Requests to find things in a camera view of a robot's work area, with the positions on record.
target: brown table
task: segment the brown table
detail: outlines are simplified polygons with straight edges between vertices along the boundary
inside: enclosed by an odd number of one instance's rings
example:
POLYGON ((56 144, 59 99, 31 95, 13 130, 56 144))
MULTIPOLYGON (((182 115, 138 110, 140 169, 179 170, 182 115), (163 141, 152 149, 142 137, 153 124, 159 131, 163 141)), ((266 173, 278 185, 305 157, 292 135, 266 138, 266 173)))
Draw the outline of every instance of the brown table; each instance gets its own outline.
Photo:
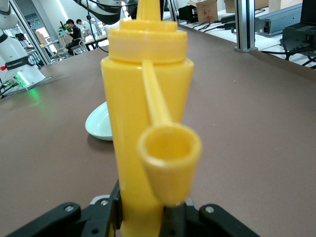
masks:
MULTIPOLYGON (((316 72, 188 32, 195 72, 184 124, 202 138, 192 187, 263 237, 316 233, 316 72)), ((86 207, 118 178, 112 142, 85 131, 105 101, 93 50, 42 69, 52 79, 0 100, 0 235, 66 201, 86 207)))

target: yellow nozzle cap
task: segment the yellow nozzle cap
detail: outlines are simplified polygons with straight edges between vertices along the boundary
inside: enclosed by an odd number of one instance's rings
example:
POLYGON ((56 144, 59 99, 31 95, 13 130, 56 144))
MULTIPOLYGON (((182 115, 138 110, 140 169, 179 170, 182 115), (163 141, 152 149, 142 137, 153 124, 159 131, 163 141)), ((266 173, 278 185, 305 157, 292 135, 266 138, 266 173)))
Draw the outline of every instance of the yellow nozzle cap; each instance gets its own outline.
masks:
POLYGON ((119 29, 111 29, 110 57, 132 63, 181 62, 187 55, 187 33, 177 27, 161 21, 159 0, 139 0, 136 20, 121 20, 119 29))

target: person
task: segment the person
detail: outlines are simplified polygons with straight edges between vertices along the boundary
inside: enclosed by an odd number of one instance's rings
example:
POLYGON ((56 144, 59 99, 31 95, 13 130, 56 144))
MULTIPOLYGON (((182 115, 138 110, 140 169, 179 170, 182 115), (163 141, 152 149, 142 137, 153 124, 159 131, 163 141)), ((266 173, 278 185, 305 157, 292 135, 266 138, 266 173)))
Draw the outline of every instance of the person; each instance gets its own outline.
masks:
POLYGON ((78 28, 78 26, 75 25, 75 22, 72 19, 68 19, 66 21, 66 24, 70 27, 70 29, 73 30, 73 33, 70 33, 68 31, 66 32, 66 34, 68 34, 69 36, 73 38, 72 42, 69 43, 66 47, 68 49, 68 52, 71 55, 73 55, 74 52, 71 50, 71 48, 79 45, 79 41, 81 38, 81 30, 78 28))
POLYGON ((90 24, 86 21, 81 21, 80 19, 77 19, 76 23, 78 25, 83 26, 83 36, 87 37, 88 35, 91 34, 91 28, 90 28, 90 24))

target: black hair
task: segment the black hair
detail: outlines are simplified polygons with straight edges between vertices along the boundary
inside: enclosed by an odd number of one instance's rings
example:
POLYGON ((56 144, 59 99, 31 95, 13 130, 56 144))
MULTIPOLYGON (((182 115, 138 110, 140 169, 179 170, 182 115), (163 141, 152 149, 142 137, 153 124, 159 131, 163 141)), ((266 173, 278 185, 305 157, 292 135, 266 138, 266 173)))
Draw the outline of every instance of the black hair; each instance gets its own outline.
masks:
POLYGON ((66 24, 69 24, 69 23, 75 24, 75 22, 74 22, 72 19, 68 19, 68 20, 66 21, 66 24))

